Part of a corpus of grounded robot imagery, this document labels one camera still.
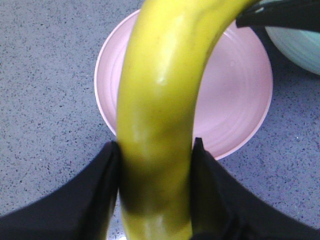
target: pink bowl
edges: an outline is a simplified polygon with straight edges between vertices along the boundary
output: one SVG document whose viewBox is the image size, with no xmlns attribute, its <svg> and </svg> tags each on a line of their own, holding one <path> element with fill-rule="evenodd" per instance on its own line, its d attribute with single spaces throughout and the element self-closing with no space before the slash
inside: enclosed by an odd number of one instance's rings
<svg viewBox="0 0 320 240">
<path fill-rule="evenodd" d="M 124 19 L 104 42 L 94 73 L 100 113 L 116 135 L 117 94 L 128 40 L 139 11 Z M 217 159 L 242 147 L 263 123 L 272 98 L 268 55 L 250 28 L 233 22 L 207 63 L 198 95 L 193 135 Z"/>
</svg>

